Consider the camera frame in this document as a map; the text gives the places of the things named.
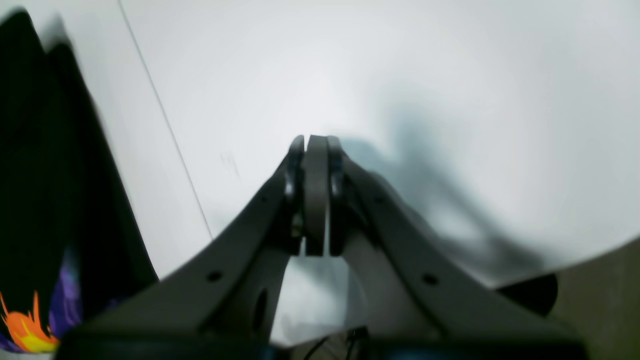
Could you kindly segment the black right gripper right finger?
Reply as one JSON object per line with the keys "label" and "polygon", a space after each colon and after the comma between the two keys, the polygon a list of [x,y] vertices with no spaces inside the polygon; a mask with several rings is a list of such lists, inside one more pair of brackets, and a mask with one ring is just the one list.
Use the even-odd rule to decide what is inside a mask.
{"label": "black right gripper right finger", "polygon": [[366,300],[361,360],[585,360],[574,333],[487,289],[380,177],[327,139],[328,249]]}

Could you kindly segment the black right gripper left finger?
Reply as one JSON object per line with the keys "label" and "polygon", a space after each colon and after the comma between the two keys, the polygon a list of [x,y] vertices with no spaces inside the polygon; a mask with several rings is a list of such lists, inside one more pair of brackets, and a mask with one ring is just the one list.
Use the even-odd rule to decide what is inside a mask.
{"label": "black right gripper left finger", "polygon": [[275,173],[212,243],[71,331],[57,360],[288,360],[270,344],[291,256],[323,254],[329,139],[297,136]]}

